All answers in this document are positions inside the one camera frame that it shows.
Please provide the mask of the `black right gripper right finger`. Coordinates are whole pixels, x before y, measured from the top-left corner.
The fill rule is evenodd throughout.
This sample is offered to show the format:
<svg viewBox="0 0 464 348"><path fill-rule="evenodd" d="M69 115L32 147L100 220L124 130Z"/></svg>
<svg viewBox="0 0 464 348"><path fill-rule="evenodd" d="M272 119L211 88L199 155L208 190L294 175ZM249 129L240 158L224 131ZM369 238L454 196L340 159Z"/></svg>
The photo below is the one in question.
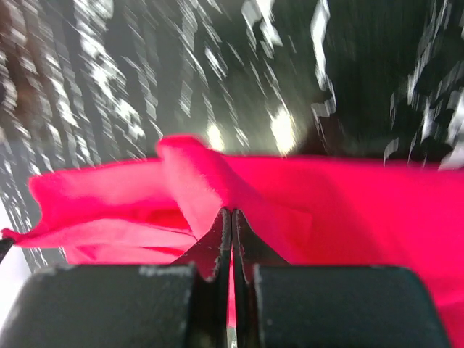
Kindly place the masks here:
<svg viewBox="0 0 464 348"><path fill-rule="evenodd" d="M233 211L231 223L237 344L239 347L259 347L254 266L287 266L289 263L253 231L241 210Z"/></svg>

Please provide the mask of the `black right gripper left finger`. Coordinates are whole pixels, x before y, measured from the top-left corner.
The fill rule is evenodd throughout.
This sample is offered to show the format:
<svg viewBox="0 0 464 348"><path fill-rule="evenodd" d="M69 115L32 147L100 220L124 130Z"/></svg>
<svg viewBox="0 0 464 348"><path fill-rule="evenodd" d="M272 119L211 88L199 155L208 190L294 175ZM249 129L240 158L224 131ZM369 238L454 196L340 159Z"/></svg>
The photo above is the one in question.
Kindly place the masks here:
<svg viewBox="0 0 464 348"><path fill-rule="evenodd" d="M186 347L227 347L231 212L220 209L212 226L175 265L195 268L188 301Z"/></svg>

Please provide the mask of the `magenta t shirt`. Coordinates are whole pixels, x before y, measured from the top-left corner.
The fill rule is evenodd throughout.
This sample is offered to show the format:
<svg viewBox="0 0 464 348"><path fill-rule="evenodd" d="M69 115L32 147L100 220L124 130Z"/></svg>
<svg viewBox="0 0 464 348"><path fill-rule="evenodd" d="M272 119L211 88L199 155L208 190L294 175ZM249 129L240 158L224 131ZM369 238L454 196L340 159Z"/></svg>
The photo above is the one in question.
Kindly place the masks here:
<svg viewBox="0 0 464 348"><path fill-rule="evenodd" d="M38 225L3 230L23 248L63 248L71 264L169 264L222 208L297 265L401 265L426 283L463 345L463 171L404 162L225 155L190 136L154 159L30 179Z"/></svg>

